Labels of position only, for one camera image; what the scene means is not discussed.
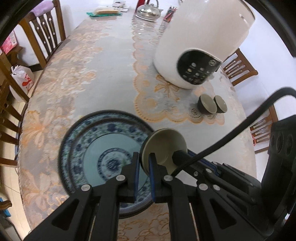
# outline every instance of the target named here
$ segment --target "kettle handle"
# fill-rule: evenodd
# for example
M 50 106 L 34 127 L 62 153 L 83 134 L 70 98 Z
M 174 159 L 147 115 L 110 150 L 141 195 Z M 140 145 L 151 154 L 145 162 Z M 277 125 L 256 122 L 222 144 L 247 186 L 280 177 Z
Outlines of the kettle handle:
M 157 4 L 156 7 L 158 8 L 159 7 L 158 0 L 156 0 L 156 4 Z

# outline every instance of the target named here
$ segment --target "dining table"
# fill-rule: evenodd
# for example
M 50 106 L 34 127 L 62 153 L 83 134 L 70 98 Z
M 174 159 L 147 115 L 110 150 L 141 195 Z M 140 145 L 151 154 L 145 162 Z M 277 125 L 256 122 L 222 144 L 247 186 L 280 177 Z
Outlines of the dining table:
M 179 88 L 157 72 L 155 49 L 170 24 L 162 18 L 156 22 L 137 18 L 133 10 L 120 16 L 89 17 L 51 57 L 28 103 L 17 157 L 23 207 L 31 229 L 69 197 L 59 176 L 58 153 L 67 130 L 80 118 L 100 110 L 125 111 L 154 130 L 176 129 L 195 153 L 246 118 L 222 68 L 193 90 Z M 227 112 L 201 114 L 197 102 L 204 93 L 220 95 Z M 206 159 L 256 177 L 250 129 Z M 177 177 L 196 186 L 196 180 L 184 171 Z M 118 240 L 170 240 L 168 220 L 167 205 L 152 204 L 119 220 Z

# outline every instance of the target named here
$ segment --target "control panel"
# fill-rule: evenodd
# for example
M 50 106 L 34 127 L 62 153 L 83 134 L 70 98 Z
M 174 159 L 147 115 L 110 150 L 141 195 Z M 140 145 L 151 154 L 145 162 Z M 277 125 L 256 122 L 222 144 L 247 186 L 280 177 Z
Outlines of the control panel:
M 183 80 L 193 85 L 200 85 L 220 65 L 221 62 L 208 54 L 198 50 L 190 50 L 179 58 L 177 69 Z

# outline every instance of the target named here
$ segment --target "purple cloth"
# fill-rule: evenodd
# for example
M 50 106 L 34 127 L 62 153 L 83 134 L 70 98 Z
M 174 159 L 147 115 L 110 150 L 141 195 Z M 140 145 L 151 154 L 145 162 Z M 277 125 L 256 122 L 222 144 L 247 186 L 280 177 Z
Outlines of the purple cloth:
M 51 0 L 45 0 L 39 3 L 35 8 L 32 9 L 32 13 L 36 17 L 39 17 L 49 11 L 51 11 L 54 8 L 54 4 Z

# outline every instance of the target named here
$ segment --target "stainless steel kettle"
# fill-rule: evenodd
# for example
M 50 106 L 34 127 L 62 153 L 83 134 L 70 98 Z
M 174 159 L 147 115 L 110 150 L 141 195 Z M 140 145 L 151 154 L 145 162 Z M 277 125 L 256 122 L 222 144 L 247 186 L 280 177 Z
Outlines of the stainless steel kettle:
M 147 4 L 147 0 L 145 0 L 145 4 L 141 5 L 136 10 L 136 16 L 138 18 L 142 18 L 149 21 L 156 21 L 160 17 L 160 13 L 162 9 L 159 9 L 158 0 L 156 0 L 157 6 L 154 4 Z

